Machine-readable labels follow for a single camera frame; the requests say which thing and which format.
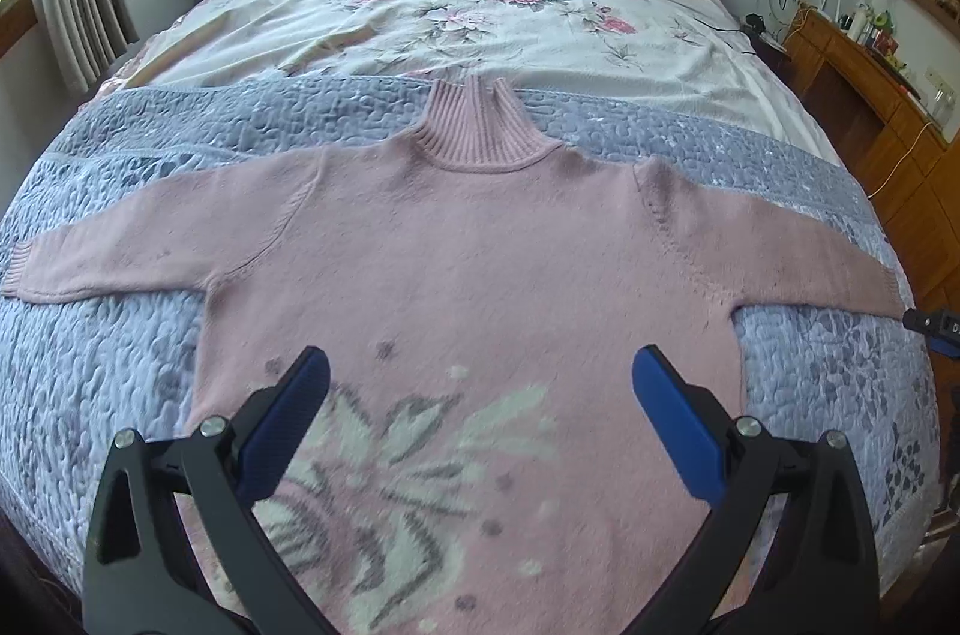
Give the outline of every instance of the wooden window frame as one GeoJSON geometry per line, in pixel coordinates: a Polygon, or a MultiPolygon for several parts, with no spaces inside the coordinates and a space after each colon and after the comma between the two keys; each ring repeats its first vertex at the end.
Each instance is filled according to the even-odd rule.
{"type": "Polygon", "coordinates": [[[0,0],[0,58],[36,24],[33,0],[0,0]]]}

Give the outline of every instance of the power outlet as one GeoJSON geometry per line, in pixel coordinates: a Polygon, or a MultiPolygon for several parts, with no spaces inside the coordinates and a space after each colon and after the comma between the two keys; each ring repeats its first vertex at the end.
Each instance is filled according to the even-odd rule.
{"type": "Polygon", "coordinates": [[[949,85],[943,76],[933,67],[926,68],[925,78],[930,81],[930,85],[933,86],[935,91],[946,91],[954,95],[954,98],[956,97],[956,92],[954,92],[952,85],[949,85]]]}

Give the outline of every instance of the blue quilt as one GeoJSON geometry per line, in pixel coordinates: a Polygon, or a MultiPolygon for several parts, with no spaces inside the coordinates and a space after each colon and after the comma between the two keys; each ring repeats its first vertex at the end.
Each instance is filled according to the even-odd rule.
{"type": "MultiPolygon", "coordinates": [[[[429,85],[395,77],[301,76],[222,89],[145,88],[86,106],[43,154],[0,224],[0,276],[13,242],[102,210],[176,172],[339,140],[363,145],[411,124],[429,85]]],[[[611,161],[666,157],[699,183],[759,194],[812,215],[896,268],[846,170],[716,121],[618,100],[521,91],[547,134],[611,161]]],[[[0,507],[37,553],[80,588],[88,517],[109,441],[134,426],[181,433],[202,300],[109,296],[65,306],[0,300],[0,507]]],[[[843,429],[870,504],[881,585],[919,545],[936,504],[939,437],[920,335],[893,319],[809,306],[734,316],[748,410],[775,434],[843,429]]],[[[769,509],[757,556],[776,520],[769,509]]]]}

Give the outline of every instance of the silver screw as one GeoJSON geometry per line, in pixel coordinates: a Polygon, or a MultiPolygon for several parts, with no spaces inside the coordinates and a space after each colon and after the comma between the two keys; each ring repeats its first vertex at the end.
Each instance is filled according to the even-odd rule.
{"type": "Polygon", "coordinates": [[[847,436],[843,432],[837,432],[836,429],[831,429],[827,432],[827,445],[830,448],[847,448],[847,436]]]}
{"type": "Polygon", "coordinates": [[[133,445],[134,440],[136,440],[136,432],[132,429],[121,429],[113,436],[113,445],[117,448],[127,448],[133,445]]]}
{"type": "Polygon", "coordinates": [[[200,434],[203,437],[217,437],[224,429],[227,429],[227,419],[223,416],[208,416],[200,423],[200,434]]]}
{"type": "Polygon", "coordinates": [[[757,437],[760,434],[760,429],[763,429],[762,425],[752,416],[740,416],[736,420],[736,430],[743,437],[757,437]]]}

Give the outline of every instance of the white blanket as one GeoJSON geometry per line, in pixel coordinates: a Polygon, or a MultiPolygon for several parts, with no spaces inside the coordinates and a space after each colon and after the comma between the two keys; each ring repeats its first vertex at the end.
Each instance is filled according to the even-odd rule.
{"type": "Polygon", "coordinates": [[[304,71],[502,76],[719,119],[839,164],[719,0],[206,0],[102,92],[304,71]]]}

